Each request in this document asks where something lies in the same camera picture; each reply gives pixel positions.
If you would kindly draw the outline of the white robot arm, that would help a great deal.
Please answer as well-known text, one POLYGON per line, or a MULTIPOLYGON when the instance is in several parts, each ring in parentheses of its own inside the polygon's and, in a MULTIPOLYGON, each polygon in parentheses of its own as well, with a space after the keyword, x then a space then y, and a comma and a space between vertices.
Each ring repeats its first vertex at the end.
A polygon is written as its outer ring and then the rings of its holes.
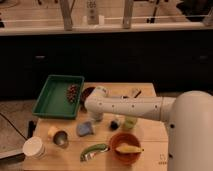
POLYGON ((168 125, 168 171, 213 171, 213 95, 188 91, 178 97, 112 98, 97 86, 85 101, 94 120, 103 113, 168 125))

